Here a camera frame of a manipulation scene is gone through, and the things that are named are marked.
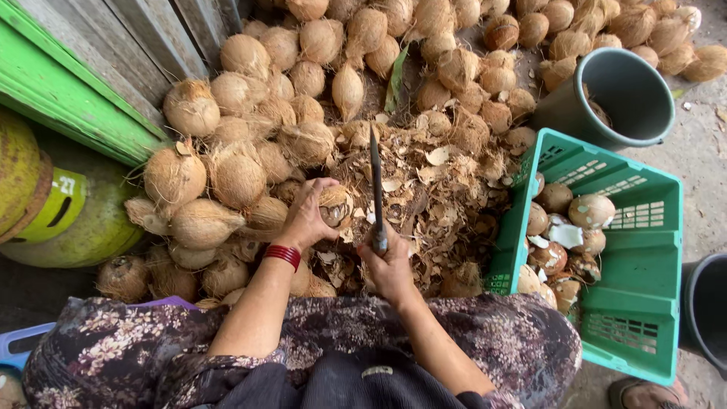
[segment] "bucket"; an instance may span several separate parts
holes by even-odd
[[[727,381],[725,286],[727,253],[682,264],[679,348],[702,355]]]
[[[607,127],[589,107],[596,102]],[[660,143],[674,124],[674,100],[655,69],[631,51],[599,48],[580,60],[573,76],[538,102],[528,127],[547,127],[610,151]]]

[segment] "crate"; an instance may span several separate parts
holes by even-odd
[[[602,280],[582,290],[583,359],[658,384],[674,381],[681,281],[682,185],[678,178],[544,128],[522,156],[513,208],[500,221],[487,290],[515,293],[526,262],[525,230],[535,172],[575,196],[599,193],[616,206],[604,229]]]

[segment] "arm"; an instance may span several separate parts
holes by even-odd
[[[338,238],[338,231],[328,227],[318,211],[318,196],[324,188],[337,184],[336,180],[325,178],[309,180],[301,186],[281,235],[272,244],[294,247],[302,254],[320,239]],[[293,266],[287,261],[263,258],[245,292],[225,317],[207,354],[264,358],[275,351],[293,273]]]
[[[414,286],[409,265],[409,243],[387,226],[389,250],[377,256],[367,243],[358,254],[371,270],[377,290],[399,313],[417,362],[453,395],[477,392],[484,395],[495,385],[458,347],[442,328]]]

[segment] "hand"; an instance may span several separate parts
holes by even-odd
[[[395,309],[398,309],[412,297],[421,297],[421,295],[414,286],[414,275],[409,263],[409,241],[400,236],[386,221],[384,225],[386,226],[388,250],[383,258],[374,253],[374,249],[371,248],[372,231],[369,231],[364,243],[359,245],[356,250],[369,267],[371,279],[374,281],[377,291]]]
[[[281,235],[273,241],[274,244],[294,247],[302,254],[321,239],[337,239],[338,230],[326,225],[318,210],[318,197],[323,189],[337,184],[338,180],[332,178],[312,179],[303,183],[288,209]]]

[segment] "woman's right hand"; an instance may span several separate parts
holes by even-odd
[[[397,309],[411,297],[417,297],[419,290],[414,286],[414,275],[409,263],[409,242],[384,222],[388,238],[388,250],[379,257],[371,248],[371,232],[357,253],[371,272],[377,291]]]

